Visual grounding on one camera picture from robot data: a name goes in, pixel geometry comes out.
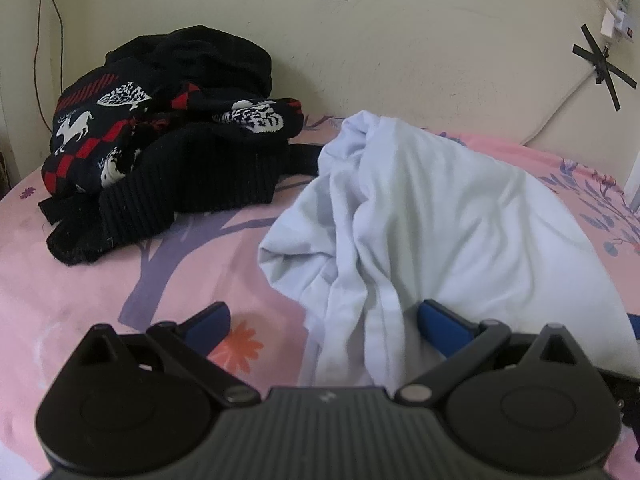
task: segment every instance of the black wire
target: black wire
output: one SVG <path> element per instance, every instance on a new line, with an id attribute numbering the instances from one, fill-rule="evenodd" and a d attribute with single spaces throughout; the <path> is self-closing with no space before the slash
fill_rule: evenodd
<path id="1" fill-rule="evenodd" d="M 60 22 L 60 94 L 62 94 L 62 63 L 65 53 L 65 26 L 62 24 L 62 16 L 60 16 L 60 11 L 58 10 L 58 4 L 56 3 L 56 0 L 51 0 L 51 3 L 53 4 L 53 8 L 56 9 L 58 21 Z"/>
<path id="2" fill-rule="evenodd" d="M 47 130 L 49 130 L 49 133 L 53 133 L 51 130 L 51 127 L 49 126 L 49 123 L 47 123 L 47 120 L 44 118 L 44 113 L 42 113 L 42 104 L 40 103 L 40 95 L 38 93 L 38 76 L 36 74 L 36 64 L 38 62 L 38 50 L 40 48 L 40 17 L 41 15 L 42 15 L 42 0 L 38 0 L 38 28 L 36 31 L 36 51 L 33 54 L 33 87 L 35 88 L 36 101 L 38 103 L 38 111 L 40 112 L 40 117 L 42 118 L 42 122 L 47 127 Z"/>

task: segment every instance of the mattress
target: mattress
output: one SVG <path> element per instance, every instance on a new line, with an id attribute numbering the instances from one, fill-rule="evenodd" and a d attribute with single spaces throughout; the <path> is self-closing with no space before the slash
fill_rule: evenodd
<path id="1" fill-rule="evenodd" d="M 340 122 L 306 118 L 295 141 L 325 143 Z M 640 315 L 640 221 L 615 180 L 508 140 L 440 135 L 519 166 L 556 193 L 590 238 L 628 313 Z M 256 253 L 268 227 L 309 181 L 282 180 L 270 205 L 178 216 L 163 234 L 76 267 L 64 266 L 47 250 L 52 227 L 38 209 L 48 196 L 39 172 L 18 184 L 0 202 L 0 479 L 37 478 L 48 469 L 34 414 L 57 371 L 98 322 L 137 332 L 225 301 L 231 332 L 209 358 L 263 394 L 274 385 L 296 384 L 305 373 L 305 313 L 268 286 Z M 607 465 L 610 473 L 638 478 L 636 449 L 633 434 L 623 430 Z"/>

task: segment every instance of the beige wall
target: beige wall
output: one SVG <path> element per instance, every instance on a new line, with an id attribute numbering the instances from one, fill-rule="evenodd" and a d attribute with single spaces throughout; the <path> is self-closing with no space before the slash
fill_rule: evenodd
<path id="1" fill-rule="evenodd" d="M 301 99 L 307 112 L 347 115 L 367 108 L 435 131 L 464 130 L 514 140 L 530 135 L 583 77 L 588 64 L 571 53 L 572 45 L 586 46 L 580 26 L 586 22 L 598 31 L 604 12 L 600 0 L 60 4 L 67 82 L 139 34 L 203 23 L 266 48 L 273 56 L 274 94 Z M 631 6 L 639 16 L 640 1 L 632 0 Z M 638 79 L 639 48 L 621 43 L 611 56 Z M 621 112 L 615 113 L 606 88 L 591 82 L 534 145 L 626 178 L 640 149 L 640 94 L 622 82 L 616 87 Z M 10 123 L 12 115 L 7 116 Z M 33 155 L 30 160 L 35 161 L 38 155 Z"/>
<path id="2" fill-rule="evenodd" d="M 49 131 L 37 111 L 33 53 L 38 0 L 0 0 L 0 150 L 15 184 L 49 153 Z M 45 0 L 38 58 L 38 88 L 47 119 L 53 111 L 50 64 L 50 4 Z"/>

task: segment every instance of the white cloth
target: white cloth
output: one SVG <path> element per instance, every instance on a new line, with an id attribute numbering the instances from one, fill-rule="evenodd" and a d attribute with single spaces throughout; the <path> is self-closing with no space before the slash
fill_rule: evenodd
<path id="1" fill-rule="evenodd" d="M 318 164 L 258 250 L 271 286 L 307 310 L 302 383 L 395 391 L 438 361 L 415 327 L 427 298 L 514 332 L 562 323 L 594 364 L 640 376 L 615 286 L 533 176 L 368 112 L 344 121 Z"/>

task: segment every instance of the white power strip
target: white power strip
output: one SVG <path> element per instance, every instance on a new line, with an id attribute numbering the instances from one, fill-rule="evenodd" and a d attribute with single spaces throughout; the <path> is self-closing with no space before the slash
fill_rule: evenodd
<path id="1" fill-rule="evenodd" d="M 622 18 L 614 16 L 609 9 L 605 11 L 600 33 L 608 40 L 616 40 L 618 31 L 625 39 L 634 40 L 635 25 L 628 15 L 629 0 L 610 0 L 622 12 Z"/>

